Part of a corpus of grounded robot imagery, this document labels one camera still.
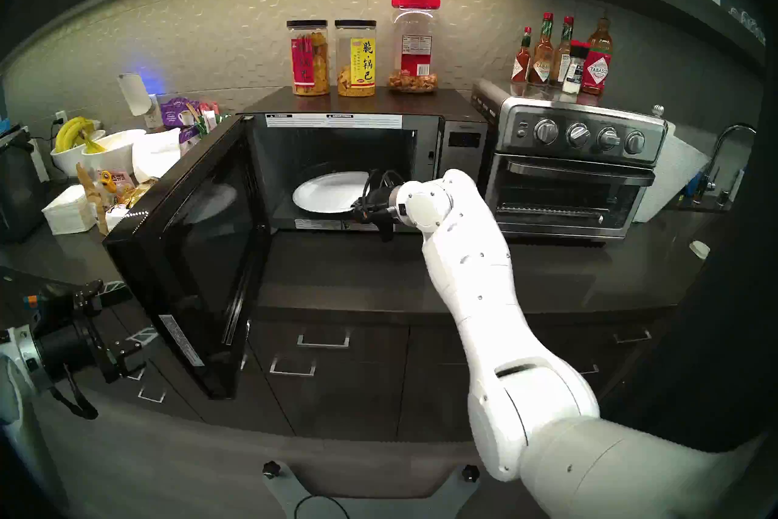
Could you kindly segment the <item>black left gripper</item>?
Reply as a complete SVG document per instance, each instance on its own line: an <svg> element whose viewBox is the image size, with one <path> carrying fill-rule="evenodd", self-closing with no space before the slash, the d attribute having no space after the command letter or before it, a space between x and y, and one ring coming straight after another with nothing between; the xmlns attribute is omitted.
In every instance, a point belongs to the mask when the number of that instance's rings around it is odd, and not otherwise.
<svg viewBox="0 0 778 519"><path fill-rule="evenodd" d="M35 387L75 384L75 375L92 367L107 384L138 380L160 334L154 326L104 340L95 320L108 308L134 299L121 280L95 280L74 291L72 299L31 299L30 380Z"/></svg>

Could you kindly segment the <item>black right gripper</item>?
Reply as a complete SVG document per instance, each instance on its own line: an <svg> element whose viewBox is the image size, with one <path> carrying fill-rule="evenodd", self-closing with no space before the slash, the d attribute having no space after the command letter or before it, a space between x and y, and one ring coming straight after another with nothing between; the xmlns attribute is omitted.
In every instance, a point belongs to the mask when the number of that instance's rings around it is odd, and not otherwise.
<svg viewBox="0 0 778 519"><path fill-rule="evenodd" d="M352 205L352 217L358 223L398 223L396 197L400 186L369 189Z"/></svg>

